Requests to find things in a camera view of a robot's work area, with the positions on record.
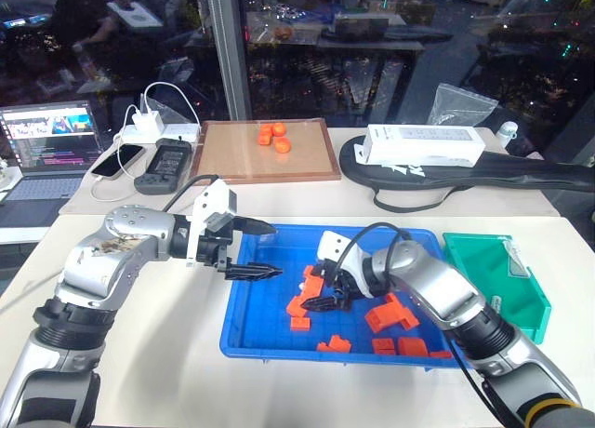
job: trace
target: wooden board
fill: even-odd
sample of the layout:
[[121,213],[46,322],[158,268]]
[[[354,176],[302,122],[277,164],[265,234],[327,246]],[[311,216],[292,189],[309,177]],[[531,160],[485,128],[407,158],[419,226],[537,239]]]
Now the wooden board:
[[287,154],[257,142],[260,125],[274,122],[204,122],[191,174],[217,174],[231,184],[341,178],[323,119],[283,120],[292,145]]

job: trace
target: laptop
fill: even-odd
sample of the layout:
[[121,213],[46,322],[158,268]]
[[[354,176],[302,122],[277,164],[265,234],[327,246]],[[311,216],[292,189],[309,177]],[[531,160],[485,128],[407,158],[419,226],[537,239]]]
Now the laptop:
[[23,175],[0,202],[0,227],[50,226],[101,154],[88,103],[2,108],[0,127]]

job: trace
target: orange plastic piece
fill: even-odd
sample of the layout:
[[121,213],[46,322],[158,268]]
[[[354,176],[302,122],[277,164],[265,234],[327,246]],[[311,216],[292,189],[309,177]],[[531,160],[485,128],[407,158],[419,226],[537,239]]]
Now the orange plastic piece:
[[272,134],[270,133],[259,133],[258,134],[258,144],[261,146],[269,146],[272,141]]
[[316,346],[316,350],[318,352],[334,352],[334,350],[328,347],[324,341],[320,341],[318,343],[318,345]]
[[291,141],[286,137],[275,138],[275,151],[279,154],[287,154],[291,151]]
[[292,300],[287,304],[287,307],[285,309],[292,316],[294,316],[296,318],[303,318],[304,316],[306,316],[306,313],[308,312],[306,309],[304,309],[301,306],[301,304],[304,301],[305,301],[304,297],[294,296],[292,298]]
[[310,319],[309,318],[291,318],[290,328],[292,330],[308,331],[310,330]]
[[343,352],[346,354],[351,350],[351,343],[349,340],[343,340],[338,335],[333,335],[331,341],[328,343],[328,347],[335,352]]
[[385,299],[386,304],[378,305],[365,314],[365,321],[374,333],[397,323],[401,323],[405,330],[419,326],[411,310],[402,305],[393,293],[389,293]]
[[320,296],[323,291],[324,279],[312,274],[313,268],[313,266],[308,265],[304,270],[304,277],[306,280],[304,281],[304,289],[301,290],[301,296],[304,297],[305,300]]
[[287,129],[285,128],[285,124],[283,123],[275,123],[272,125],[272,134],[275,137],[282,137],[287,133]]
[[260,133],[269,133],[272,135],[272,123],[264,123],[260,125]]
[[374,338],[372,340],[374,353],[379,355],[396,355],[392,338]]
[[436,352],[430,352],[430,357],[432,358],[445,358],[445,359],[449,359],[453,357],[453,353],[450,351],[436,351]]
[[406,356],[429,356],[426,343],[421,338],[401,337],[399,343],[399,355]]

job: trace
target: white table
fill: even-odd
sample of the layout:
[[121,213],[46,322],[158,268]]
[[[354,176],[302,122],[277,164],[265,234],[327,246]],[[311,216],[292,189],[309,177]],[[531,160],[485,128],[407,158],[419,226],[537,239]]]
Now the white table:
[[[6,191],[14,188],[15,184],[21,179],[22,174],[18,167],[8,167],[7,174],[11,178],[10,183],[4,184],[0,187],[0,191]],[[2,200],[7,193],[0,193],[0,200]],[[27,244],[39,242],[48,227],[35,228],[2,228],[0,227],[0,245],[9,244]]]
[[[371,217],[272,217],[270,222],[363,226]],[[552,305],[543,351],[595,408],[595,255],[566,219],[392,217],[436,233],[511,234]],[[60,216],[0,298],[0,389],[36,306],[52,295],[69,250],[101,216]],[[235,257],[236,240],[230,249]],[[99,365],[96,424],[183,427],[493,427],[458,370],[229,359],[218,339],[231,284],[184,261],[141,271]]]
[[[505,153],[497,138],[488,128],[478,131],[486,142],[486,150]],[[364,128],[330,128],[329,134],[335,153],[351,138],[363,135]],[[110,153],[107,151],[98,163]],[[153,154],[154,146],[130,168],[132,175],[142,174]],[[125,175],[115,181],[102,181],[95,194],[99,198],[126,197],[125,200],[101,203],[93,200],[90,189],[95,179],[89,173],[83,178],[73,198],[62,207],[61,214],[105,214],[124,203],[161,208],[171,195],[142,195],[134,193],[132,180]],[[190,213],[193,198],[202,187],[191,188],[172,207],[172,212]],[[238,213],[246,216],[376,216],[389,217],[393,213],[376,207],[372,192],[360,184],[343,177],[340,181],[305,181],[265,184],[233,185],[238,195]],[[428,191],[385,191],[380,198],[390,204],[414,207],[438,201],[450,188]],[[423,216],[559,216],[548,199],[537,190],[513,190],[474,187],[448,197],[439,207],[420,211]]]

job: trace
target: blue plastic tray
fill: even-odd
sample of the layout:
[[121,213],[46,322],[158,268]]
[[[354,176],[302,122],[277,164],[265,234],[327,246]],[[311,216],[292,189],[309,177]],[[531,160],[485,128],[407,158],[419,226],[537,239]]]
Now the blue plastic tray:
[[[265,262],[282,268],[284,272],[272,279],[254,283],[233,283],[219,342],[222,353],[230,357],[265,360],[293,359],[456,368],[456,362],[452,358],[374,354],[373,338],[393,338],[396,346],[396,339],[400,337],[419,337],[426,342],[431,352],[448,350],[442,332],[403,293],[398,293],[399,299],[413,311],[421,323],[412,330],[407,331],[401,325],[395,325],[378,334],[372,332],[364,320],[364,315],[371,308],[385,303],[384,298],[380,297],[357,300],[349,312],[308,312],[311,330],[291,331],[290,316],[285,307],[300,292],[298,285],[303,281],[304,268],[316,263],[316,248],[323,231],[330,230],[352,238],[361,228],[305,225],[275,227],[277,234],[243,236],[237,263]],[[433,233],[418,229],[408,231],[430,254],[443,259],[443,253]],[[365,235],[359,245],[365,251],[373,252],[387,247],[393,237],[392,230],[378,228]],[[324,288],[323,295],[328,295],[331,291]],[[316,351],[318,342],[329,341],[333,334],[351,341],[349,354]]]

